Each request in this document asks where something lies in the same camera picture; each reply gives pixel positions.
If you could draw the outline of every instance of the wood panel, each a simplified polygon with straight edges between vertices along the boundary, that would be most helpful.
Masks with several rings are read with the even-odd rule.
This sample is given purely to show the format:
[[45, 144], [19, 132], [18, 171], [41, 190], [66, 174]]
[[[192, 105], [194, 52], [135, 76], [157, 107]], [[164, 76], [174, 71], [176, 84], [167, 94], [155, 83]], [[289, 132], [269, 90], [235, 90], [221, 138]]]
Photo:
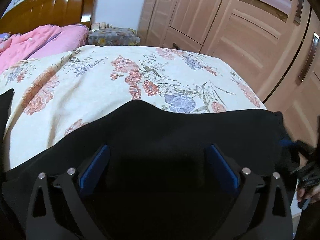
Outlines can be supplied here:
[[25, 0], [0, 20], [0, 33], [27, 33], [40, 25], [91, 26], [94, 0]]
[[297, 24], [298, 1], [292, 0], [283, 21], [255, 3], [223, 0], [201, 53], [228, 63], [263, 101], [290, 66], [305, 33], [310, 5], [304, 0]]
[[177, 0], [157, 0], [151, 17], [147, 46], [162, 47]]
[[220, 3], [221, 0], [178, 0], [170, 26], [203, 44]]
[[164, 40], [163, 47], [169, 49], [176, 49], [173, 47], [173, 44], [180, 47], [182, 50], [191, 51], [199, 53], [201, 49], [201, 44], [184, 35], [181, 32], [169, 27], [167, 31], [167, 35]]
[[298, 76], [310, 54], [314, 33], [320, 34], [320, 21], [312, 10], [309, 28], [289, 72], [266, 101], [270, 111], [281, 111], [284, 124], [293, 139], [316, 145], [317, 116], [320, 114], [320, 48], [317, 48], [307, 76]]
[[141, 39], [140, 40], [141, 45], [145, 45], [155, 3], [156, 3], [156, 0], [144, 0], [144, 5], [142, 8], [139, 27], [137, 31], [137, 36]]

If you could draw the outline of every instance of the silver screw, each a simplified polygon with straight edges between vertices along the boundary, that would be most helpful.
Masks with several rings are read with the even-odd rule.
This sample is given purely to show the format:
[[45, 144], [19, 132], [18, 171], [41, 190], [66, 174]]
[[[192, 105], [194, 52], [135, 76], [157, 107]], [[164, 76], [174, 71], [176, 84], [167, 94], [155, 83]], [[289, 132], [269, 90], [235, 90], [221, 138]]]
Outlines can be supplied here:
[[38, 175], [38, 178], [39, 179], [44, 179], [45, 177], [45, 173], [44, 172], [41, 172], [39, 175]]
[[279, 179], [280, 178], [280, 174], [278, 172], [274, 172], [273, 173], [273, 176], [276, 178], [276, 179]]
[[245, 174], [245, 175], [249, 175], [251, 173], [251, 170], [249, 168], [243, 168], [242, 169], [242, 172]]
[[73, 174], [76, 173], [76, 169], [75, 169], [75, 168], [70, 168], [69, 170], [67, 170], [67, 173], [68, 173], [69, 175], [73, 175]]

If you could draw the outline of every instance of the door handle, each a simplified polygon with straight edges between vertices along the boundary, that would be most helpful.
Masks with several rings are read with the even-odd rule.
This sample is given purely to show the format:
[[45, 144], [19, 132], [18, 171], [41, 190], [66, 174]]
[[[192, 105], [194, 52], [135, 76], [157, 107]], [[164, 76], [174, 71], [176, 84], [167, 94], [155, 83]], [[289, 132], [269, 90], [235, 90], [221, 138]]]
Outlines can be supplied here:
[[183, 50], [182, 48], [178, 47], [176, 43], [172, 44], [172, 48], [177, 50]]
[[316, 50], [318, 47], [318, 43], [319, 43], [319, 35], [314, 33], [313, 34], [313, 41], [312, 41], [312, 46], [309, 52], [309, 56], [307, 58], [306, 63], [303, 66], [303, 69], [301, 70], [300, 75], [298, 76], [299, 80], [301, 82], [303, 82], [303, 80], [305, 79], [306, 75], [308, 74], [308, 71], [312, 65], [313, 59], [316, 55]]
[[294, 21], [297, 22], [298, 24], [300, 24], [301, 22], [303, 1], [304, 0], [299, 0], [297, 10], [296, 10], [296, 16], [294, 17]]

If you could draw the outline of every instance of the bed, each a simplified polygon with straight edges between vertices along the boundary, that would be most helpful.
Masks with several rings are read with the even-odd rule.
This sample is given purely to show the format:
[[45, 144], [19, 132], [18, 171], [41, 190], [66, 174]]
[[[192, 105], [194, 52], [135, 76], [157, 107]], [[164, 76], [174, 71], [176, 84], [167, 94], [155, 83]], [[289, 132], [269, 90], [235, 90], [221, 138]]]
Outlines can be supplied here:
[[8, 11], [0, 20], [0, 34], [11, 34], [0, 39], [0, 73], [20, 60], [84, 46], [93, 6], [94, 0], [25, 0]]
[[0, 94], [10, 88], [6, 171], [130, 100], [182, 114], [265, 109], [220, 59], [154, 47], [87, 45], [20, 61], [0, 75]]

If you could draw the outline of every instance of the drawer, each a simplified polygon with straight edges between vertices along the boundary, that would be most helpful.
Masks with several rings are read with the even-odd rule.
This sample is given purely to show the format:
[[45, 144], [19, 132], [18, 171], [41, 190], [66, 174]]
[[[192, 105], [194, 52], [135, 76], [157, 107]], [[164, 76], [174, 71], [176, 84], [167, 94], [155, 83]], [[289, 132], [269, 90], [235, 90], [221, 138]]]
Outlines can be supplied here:
[[183, 33], [169, 27], [164, 39], [164, 48], [180, 49], [199, 53], [201, 44], [184, 35]]

